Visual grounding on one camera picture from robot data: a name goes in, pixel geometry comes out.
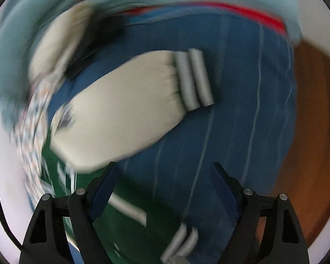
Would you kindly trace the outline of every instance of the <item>green cloth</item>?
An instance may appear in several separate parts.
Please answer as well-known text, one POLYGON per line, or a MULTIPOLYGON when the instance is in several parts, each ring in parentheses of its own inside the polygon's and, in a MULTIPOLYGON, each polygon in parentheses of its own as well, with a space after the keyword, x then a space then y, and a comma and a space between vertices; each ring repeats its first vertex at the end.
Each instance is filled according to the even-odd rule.
MULTIPOLYGON (((55 197, 70 195, 78 188, 86 188, 98 177, 104 167, 91 174, 76 174, 50 150, 50 133, 42 150, 41 180, 55 197)), ((146 212, 146 226, 108 204, 94 227, 108 253, 116 264, 161 264, 160 257, 181 226, 173 213, 142 195, 126 178, 121 177, 113 194, 146 212)), ((73 239, 69 218, 64 218, 68 236, 73 239)))

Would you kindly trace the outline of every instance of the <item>wooden floor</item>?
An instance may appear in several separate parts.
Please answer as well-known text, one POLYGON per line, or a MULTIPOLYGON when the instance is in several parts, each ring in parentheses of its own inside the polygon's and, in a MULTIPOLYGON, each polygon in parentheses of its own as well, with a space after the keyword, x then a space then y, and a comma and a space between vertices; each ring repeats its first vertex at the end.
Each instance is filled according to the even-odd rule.
POLYGON ((330 217, 330 58, 303 42, 295 76, 295 139, 272 195, 289 196, 310 246, 330 217))

